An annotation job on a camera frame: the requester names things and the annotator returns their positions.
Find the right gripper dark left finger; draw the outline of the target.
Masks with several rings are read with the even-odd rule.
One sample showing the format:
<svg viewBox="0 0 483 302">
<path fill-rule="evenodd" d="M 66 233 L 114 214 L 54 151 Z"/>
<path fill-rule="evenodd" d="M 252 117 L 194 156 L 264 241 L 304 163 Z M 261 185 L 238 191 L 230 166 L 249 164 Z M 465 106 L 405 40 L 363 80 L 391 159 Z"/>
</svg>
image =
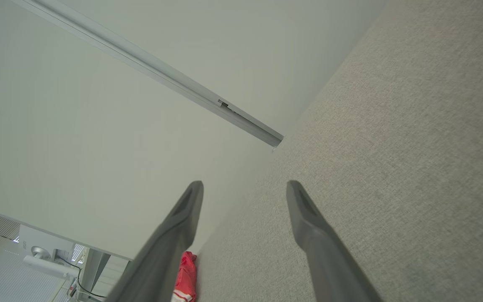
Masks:
<svg viewBox="0 0 483 302">
<path fill-rule="evenodd" d="M 108 302 L 170 302 L 182 254 L 193 244 L 204 185 L 193 181 L 113 287 Z"/>
</svg>

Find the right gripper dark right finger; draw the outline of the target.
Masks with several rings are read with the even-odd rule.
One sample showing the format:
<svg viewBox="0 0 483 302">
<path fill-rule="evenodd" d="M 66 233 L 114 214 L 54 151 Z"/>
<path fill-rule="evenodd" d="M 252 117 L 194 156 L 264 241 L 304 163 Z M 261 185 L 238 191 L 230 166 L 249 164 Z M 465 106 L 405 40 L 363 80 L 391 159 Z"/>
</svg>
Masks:
<svg viewBox="0 0 483 302">
<path fill-rule="evenodd" d="M 287 184 L 293 236 L 307 257 L 317 302 L 381 302 L 376 289 L 297 180 Z"/>
</svg>

